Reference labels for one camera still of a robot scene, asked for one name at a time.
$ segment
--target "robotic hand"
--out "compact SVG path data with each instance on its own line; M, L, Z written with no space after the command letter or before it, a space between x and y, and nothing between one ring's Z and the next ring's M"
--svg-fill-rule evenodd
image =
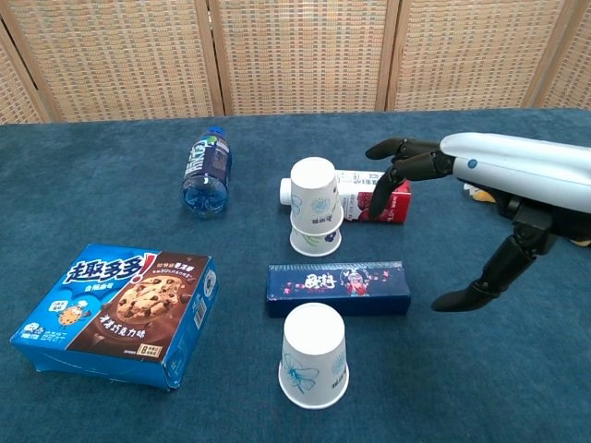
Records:
M376 184L370 218L383 211L404 180L455 175L489 192L501 217L513 221L479 279L432 304L440 312L479 309L499 297L557 237L591 239L591 149L498 134L459 133L440 143L389 138L366 152L390 156L392 165Z

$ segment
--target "table surface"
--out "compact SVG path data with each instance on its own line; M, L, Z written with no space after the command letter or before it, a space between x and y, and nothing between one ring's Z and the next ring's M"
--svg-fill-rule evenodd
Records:
M188 150L208 125L234 155L230 205L181 208ZM0 126L1 441L589 441L591 252L561 239L501 298L470 313L431 302L465 287L511 222L453 177L413 183L404 225L345 222L328 257L289 245L279 182L307 156L382 171L388 137L495 132L591 147L591 113L481 110L235 116ZM212 255L220 291L181 387L36 373L8 340L88 243ZM264 308L273 263L402 260L406 316L346 317L350 384L323 411L277 382L283 320Z

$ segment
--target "white paper cup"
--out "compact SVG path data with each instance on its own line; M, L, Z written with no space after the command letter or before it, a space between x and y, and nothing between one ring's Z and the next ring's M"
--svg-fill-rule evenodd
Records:
M324 409L340 400L349 385L344 322L322 303L292 310L283 324L279 385L305 409Z
M324 235L341 225L344 211L331 162L321 157L307 157L294 165L290 178L290 220L299 232Z
M342 239L339 228L326 235L305 235L292 226L292 233L289 235L292 248L308 257L324 257L332 254L339 248Z

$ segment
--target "wicker panel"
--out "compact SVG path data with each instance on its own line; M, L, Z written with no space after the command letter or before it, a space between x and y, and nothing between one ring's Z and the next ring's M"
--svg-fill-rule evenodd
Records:
M403 2L388 109L520 107L562 4Z
M591 5L561 59L544 106L591 109Z
M193 0L9 4L67 121L213 114Z
M372 111L387 0L214 0L234 114Z
M35 109L13 60L8 56L11 50L7 47L9 38L1 22L0 34L0 125L40 123L42 117Z

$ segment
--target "rectangular gift box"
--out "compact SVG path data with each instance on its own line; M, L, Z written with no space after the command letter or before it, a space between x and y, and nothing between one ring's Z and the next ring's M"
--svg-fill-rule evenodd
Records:
M343 316L392 315L406 314L410 295L401 261L270 265L266 305L270 317L310 302Z
M217 291L211 257L88 245L10 342L39 372L175 389Z

